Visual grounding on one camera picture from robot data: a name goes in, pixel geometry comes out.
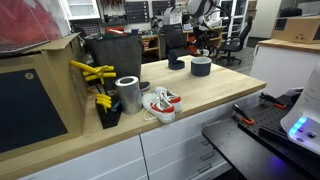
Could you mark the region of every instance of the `sneaker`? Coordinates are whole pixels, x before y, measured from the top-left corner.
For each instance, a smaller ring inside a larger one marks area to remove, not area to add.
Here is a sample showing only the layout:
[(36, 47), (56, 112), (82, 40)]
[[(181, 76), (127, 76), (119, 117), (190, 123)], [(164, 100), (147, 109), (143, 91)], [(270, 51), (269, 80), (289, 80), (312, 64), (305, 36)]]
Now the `sneaker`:
[(171, 123), (174, 121), (174, 107), (170, 104), (162, 94), (146, 93), (141, 98), (143, 107), (158, 118), (162, 123)]
[(179, 113), (182, 111), (181, 97), (169, 91), (167, 88), (157, 86), (154, 88), (154, 93), (162, 93), (164, 98), (174, 106), (174, 112)]
[(146, 82), (141, 82), (139, 83), (139, 87), (140, 87), (140, 91), (143, 92), (143, 91), (147, 91), (150, 89), (150, 82), (146, 81)]

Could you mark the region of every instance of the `silver cylinder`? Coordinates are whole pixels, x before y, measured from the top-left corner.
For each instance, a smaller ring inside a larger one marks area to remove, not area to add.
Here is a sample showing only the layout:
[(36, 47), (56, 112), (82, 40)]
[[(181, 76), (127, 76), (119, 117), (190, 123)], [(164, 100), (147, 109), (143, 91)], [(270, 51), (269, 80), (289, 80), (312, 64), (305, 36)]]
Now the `silver cylinder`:
[(126, 76), (115, 82), (123, 112), (135, 114), (142, 108), (139, 79), (135, 76)]

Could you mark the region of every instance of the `drawer handle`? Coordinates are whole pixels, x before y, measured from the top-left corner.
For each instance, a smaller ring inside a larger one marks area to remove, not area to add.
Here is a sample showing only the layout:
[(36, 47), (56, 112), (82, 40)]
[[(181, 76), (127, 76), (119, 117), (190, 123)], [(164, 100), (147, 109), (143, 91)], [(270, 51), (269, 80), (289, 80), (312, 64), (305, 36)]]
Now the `drawer handle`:
[(206, 141), (206, 140), (201, 141), (201, 144), (202, 144), (203, 146), (207, 146), (207, 145), (209, 144), (209, 141)]
[(197, 170), (201, 174), (201, 173), (205, 172), (206, 170), (208, 170), (210, 168), (212, 168), (211, 163), (209, 163), (208, 165), (204, 166), (203, 168), (200, 168), (200, 169), (197, 169)]
[(214, 156), (214, 151), (211, 151), (209, 154), (199, 157), (199, 159), (202, 161), (205, 161), (207, 159), (212, 158), (213, 156)]

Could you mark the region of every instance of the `cardboard box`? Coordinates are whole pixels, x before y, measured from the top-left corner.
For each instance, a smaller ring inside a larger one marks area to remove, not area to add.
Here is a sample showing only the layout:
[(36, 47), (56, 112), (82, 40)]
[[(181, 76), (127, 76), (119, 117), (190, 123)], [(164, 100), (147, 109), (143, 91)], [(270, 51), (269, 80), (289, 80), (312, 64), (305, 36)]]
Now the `cardboard box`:
[(257, 10), (247, 10), (247, 15), (246, 15), (246, 22), (247, 22), (247, 19), (249, 16), (252, 16), (252, 20), (255, 19), (256, 17), (256, 13), (257, 13)]
[(0, 59), (0, 161), (82, 135), (86, 83), (77, 34)]
[(255, 10), (257, 7), (257, 1), (249, 1), (247, 10)]
[(320, 43), (320, 16), (278, 18), (271, 38), (304, 44)]

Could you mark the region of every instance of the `yellow clamp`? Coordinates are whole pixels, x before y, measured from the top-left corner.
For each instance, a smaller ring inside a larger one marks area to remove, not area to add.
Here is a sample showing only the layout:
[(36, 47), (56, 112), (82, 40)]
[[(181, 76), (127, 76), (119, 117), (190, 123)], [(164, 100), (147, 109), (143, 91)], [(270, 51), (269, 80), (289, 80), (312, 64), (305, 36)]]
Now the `yellow clamp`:
[(107, 108), (111, 108), (111, 97), (104, 94), (97, 94), (96, 103), (102, 105), (105, 112), (107, 112)]
[(101, 83), (104, 84), (104, 79), (103, 78), (105, 78), (105, 77), (116, 77), (116, 73), (114, 73), (114, 72), (105, 73), (105, 71), (114, 70), (113, 66), (107, 66), (106, 65), (106, 66), (93, 68), (93, 67), (90, 67), (90, 66), (88, 66), (86, 64), (82, 64), (82, 63), (74, 61), (74, 60), (71, 60), (70, 64), (74, 65), (76, 67), (79, 67), (79, 68), (84, 70), (83, 75), (87, 76), (87, 77), (85, 77), (86, 81), (91, 81), (91, 80), (100, 78)]

